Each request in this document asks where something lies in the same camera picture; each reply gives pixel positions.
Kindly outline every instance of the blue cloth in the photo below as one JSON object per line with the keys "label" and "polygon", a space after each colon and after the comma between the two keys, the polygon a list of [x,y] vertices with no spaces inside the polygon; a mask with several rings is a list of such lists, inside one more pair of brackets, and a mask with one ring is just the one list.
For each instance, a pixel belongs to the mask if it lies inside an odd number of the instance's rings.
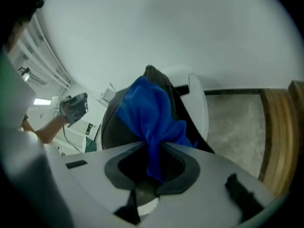
{"label": "blue cloth", "polygon": [[168,141],[196,148],[186,137],[186,122],[174,121],[167,93],[146,77],[139,77],[123,97],[116,115],[148,144],[147,174],[162,182],[160,142]]}

